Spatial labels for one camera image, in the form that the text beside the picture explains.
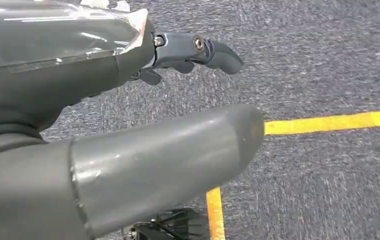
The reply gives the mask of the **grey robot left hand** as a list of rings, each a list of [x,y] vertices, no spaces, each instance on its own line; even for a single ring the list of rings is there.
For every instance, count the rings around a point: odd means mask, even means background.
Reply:
[[[156,31],[142,8],[0,0],[0,240],[93,240],[139,228],[238,175],[263,137],[261,111],[231,104],[102,135],[40,133],[85,98],[195,64],[235,74],[238,55]]]

